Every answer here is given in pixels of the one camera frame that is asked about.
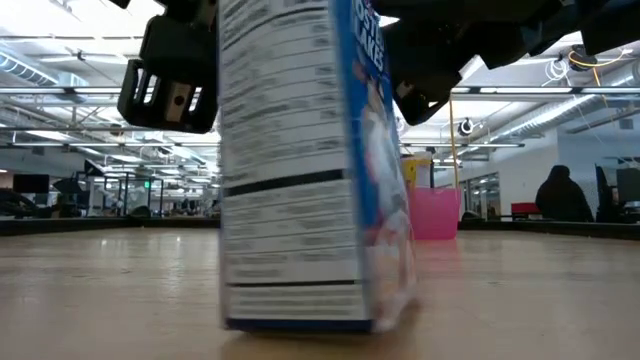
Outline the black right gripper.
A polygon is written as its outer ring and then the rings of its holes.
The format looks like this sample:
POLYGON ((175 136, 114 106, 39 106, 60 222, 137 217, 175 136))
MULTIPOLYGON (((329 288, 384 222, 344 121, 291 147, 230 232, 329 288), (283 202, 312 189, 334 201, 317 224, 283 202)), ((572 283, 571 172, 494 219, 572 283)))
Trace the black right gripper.
MULTIPOLYGON (((439 72, 458 72, 475 56, 489 69, 518 61, 543 42, 543 25, 564 10, 562 0, 372 0, 398 21, 386 27, 391 54, 424 55, 439 72)), ((395 80, 394 101, 409 125, 435 115, 459 74, 395 80)))

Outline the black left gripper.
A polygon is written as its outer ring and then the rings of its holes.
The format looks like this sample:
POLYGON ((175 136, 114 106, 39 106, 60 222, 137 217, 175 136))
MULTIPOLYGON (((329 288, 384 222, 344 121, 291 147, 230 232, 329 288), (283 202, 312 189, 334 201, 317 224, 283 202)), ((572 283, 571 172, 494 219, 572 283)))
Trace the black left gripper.
POLYGON ((139 57, 161 78, 196 87, 217 83, 218 0, 154 0, 164 13, 146 26, 139 57))

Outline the yellow mini cereal box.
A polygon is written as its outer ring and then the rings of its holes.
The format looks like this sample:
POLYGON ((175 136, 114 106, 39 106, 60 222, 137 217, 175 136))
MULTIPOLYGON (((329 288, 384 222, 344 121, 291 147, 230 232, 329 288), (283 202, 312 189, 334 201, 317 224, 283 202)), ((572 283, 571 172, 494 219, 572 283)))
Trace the yellow mini cereal box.
POLYGON ((434 163, 429 157, 403 156, 402 168, 408 190, 433 187, 434 163))

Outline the blue mini cereal box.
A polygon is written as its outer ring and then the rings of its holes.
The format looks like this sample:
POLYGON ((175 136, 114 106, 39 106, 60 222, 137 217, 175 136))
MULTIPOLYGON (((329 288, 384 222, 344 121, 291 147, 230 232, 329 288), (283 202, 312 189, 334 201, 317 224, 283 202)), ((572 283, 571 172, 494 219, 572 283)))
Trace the blue mini cereal box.
POLYGON ((218 23, 226 327, 393 328, 415 255, 371 0, 221 0, 218 23))

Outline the pink translucent plastic bin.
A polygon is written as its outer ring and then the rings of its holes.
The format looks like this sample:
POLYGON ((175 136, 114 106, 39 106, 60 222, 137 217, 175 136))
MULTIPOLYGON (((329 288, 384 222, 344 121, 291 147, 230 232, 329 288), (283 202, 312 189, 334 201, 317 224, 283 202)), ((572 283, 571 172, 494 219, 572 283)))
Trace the pink translucent plastic bin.
POLYGON ((410 191, 410 220, 418 241, 452 240, 458 231, 458 189, 416 187, 410 191))

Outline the person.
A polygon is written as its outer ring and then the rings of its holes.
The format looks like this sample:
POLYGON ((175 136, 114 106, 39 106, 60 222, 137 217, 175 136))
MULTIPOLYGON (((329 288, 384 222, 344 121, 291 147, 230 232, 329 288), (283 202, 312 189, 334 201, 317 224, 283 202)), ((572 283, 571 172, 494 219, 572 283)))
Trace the person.
POLYGON ((570 169, 554 165, 539 187, 535 204, 544 218, 561 222, 593 222, 583 190, 570 178, 570 169))

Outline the black background monitor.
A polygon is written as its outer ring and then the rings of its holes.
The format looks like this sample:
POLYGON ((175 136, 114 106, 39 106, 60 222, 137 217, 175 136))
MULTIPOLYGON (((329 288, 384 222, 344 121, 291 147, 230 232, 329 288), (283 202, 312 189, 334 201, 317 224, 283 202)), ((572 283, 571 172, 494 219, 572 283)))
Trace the black background monitor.
POLYGON ((599 223, 640 224, 640 169, 615 170, 615 182, 610 183, 605 169, 595 166, 599 223))
POLYGON ((47 194, 50 188, 48 174, 14 174, 12 189, 20 194, 47 194))

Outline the black rounded background object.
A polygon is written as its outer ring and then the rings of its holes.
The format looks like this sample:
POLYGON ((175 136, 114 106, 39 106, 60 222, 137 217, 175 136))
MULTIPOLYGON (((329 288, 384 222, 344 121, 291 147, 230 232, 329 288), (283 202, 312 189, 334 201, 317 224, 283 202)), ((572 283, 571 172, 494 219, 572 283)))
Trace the black rounded background object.
POLYGON ((38 207, 25 196, 9 189, 0 188, 0 216, 13 216, 15 219, 23 218, 50 218, 50 207, 38 207))

